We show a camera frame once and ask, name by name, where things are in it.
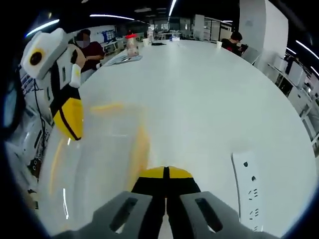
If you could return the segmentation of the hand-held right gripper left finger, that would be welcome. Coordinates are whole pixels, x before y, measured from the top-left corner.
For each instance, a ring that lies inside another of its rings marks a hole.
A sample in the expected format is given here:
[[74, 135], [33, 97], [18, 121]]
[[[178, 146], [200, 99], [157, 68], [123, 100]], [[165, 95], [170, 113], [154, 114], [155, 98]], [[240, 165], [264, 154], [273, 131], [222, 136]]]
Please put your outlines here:
[[165, 214], [166, 167], [141, 172], [133, 189], [97, 209], [82, 228], [56, 239], [156, 239]]

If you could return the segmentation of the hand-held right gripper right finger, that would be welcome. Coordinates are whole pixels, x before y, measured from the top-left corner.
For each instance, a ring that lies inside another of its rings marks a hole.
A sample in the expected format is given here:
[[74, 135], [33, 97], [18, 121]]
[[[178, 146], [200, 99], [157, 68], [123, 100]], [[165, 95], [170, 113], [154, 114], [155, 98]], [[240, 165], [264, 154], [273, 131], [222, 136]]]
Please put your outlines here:
[[274, 235], [244, 226], [239, 215], [212, 193], [202, 192], [193, 176], [165, 168], [166, 211], [175, 239], [273, 239]]

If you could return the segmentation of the person's left hand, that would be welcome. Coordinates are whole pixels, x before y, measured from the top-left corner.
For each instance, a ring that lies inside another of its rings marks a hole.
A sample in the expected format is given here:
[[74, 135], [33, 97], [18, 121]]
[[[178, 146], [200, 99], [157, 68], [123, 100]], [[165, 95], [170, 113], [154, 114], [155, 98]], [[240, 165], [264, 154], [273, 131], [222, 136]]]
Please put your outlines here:
[[80, 68], [83, 68], [86, 62], [86, 57], [84, 56], [82, 50], [74, 44], [69, 45], [71, 48], [71, 63], [77, 64]]

